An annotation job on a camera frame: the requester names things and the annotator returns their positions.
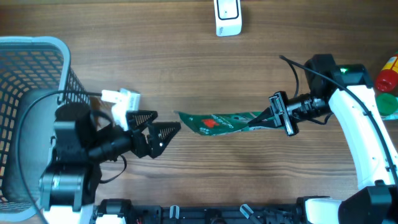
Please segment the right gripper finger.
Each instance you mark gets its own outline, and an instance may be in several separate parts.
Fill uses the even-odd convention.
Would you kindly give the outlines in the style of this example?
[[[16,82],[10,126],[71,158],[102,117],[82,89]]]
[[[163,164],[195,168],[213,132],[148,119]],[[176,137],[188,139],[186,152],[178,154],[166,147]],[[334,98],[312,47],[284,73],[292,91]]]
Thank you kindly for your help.
[[[274,120],[264,120],[253,123],[252,121],[248,123],[248,128],[250,130],[257,129],[282,129],[282,125],[276,125]]]
[[[254,119],[252,119],[248,124],[260,124],[265,121],[268,121],[268,119],[273,119],[274,115],[270,107],[266,108],[263,112],[261,112],[258,116],[256,116]]]

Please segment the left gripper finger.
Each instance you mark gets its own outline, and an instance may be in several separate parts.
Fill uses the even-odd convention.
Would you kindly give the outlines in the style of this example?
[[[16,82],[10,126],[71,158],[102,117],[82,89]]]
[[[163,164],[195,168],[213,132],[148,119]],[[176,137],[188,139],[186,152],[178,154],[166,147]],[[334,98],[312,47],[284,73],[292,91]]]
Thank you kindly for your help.
[[[173,137],[180,131],[179,122],[158,122],[148,125],[148,141],[153,149],[165,149]]]
[[[128,128],[133,131],[145,130],[147,124],[153,122],[157,117],[158,113],[156,111],[149,110],[128,111],[126,113]]]

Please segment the green 3M gloves package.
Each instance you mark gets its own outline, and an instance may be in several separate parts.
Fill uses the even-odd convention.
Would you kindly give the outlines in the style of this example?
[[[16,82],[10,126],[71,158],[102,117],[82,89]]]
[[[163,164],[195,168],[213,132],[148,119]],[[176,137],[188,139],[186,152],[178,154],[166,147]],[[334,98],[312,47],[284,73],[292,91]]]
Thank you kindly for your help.
[[[248,128],[248,122],[258,116],[260,111],[230,114],[188,114],[176,112],[181,122],[194,133],[201,136],[218,136],[230,133],[254,131]]]

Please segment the green lid jar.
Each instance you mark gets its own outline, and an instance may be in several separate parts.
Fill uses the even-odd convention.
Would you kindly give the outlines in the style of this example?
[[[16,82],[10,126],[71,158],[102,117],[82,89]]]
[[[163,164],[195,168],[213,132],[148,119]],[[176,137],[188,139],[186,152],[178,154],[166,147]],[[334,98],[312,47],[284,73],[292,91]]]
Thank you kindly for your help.
[[[376,97],[376,105],[383,120],[397,120],[397,97],[381,93]]]

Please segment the yellow red sauce bottle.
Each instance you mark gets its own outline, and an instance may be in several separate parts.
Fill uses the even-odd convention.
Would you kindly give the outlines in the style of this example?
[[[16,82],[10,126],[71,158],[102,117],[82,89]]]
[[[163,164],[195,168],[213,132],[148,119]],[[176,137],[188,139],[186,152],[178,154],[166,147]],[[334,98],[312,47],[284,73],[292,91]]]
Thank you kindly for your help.
[[[397,87],[397,52],[386,62],[375,81],[381,92],[392,92]]]

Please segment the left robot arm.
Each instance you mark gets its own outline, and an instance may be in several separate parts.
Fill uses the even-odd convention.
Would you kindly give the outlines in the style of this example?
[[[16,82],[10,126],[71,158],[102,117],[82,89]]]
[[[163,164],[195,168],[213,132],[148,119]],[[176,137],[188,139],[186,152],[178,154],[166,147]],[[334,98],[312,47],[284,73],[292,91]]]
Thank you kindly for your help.
[[[110,121],[97,129],[95,118]],[[100,165],[126,152],[138,158],[159,157],[180,131],[179,122],[155,122],[156,111],[128,111],[127,125],[83,103],[70,103],[55,112],[52,158],[39,180],[40,205],[49,223],[89,223],[96,189],[105,183]]]

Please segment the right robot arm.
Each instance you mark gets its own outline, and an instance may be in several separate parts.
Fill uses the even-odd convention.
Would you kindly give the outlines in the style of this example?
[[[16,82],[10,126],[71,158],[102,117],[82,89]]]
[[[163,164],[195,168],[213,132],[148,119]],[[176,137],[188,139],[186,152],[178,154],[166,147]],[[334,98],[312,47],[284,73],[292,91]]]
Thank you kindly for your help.
[[[289,98],[284,91],[269,97],[269,107],[250,127],[299,132],[298,123],[334,115],[354,161],[358,191],[346,200],[302,197],[300,220],[306,223],[397,223],[397,151],[378,112],[373,83],[361,64],[338,65],[330,54],[316,54],[291,68],[305,71],[309,93]]]

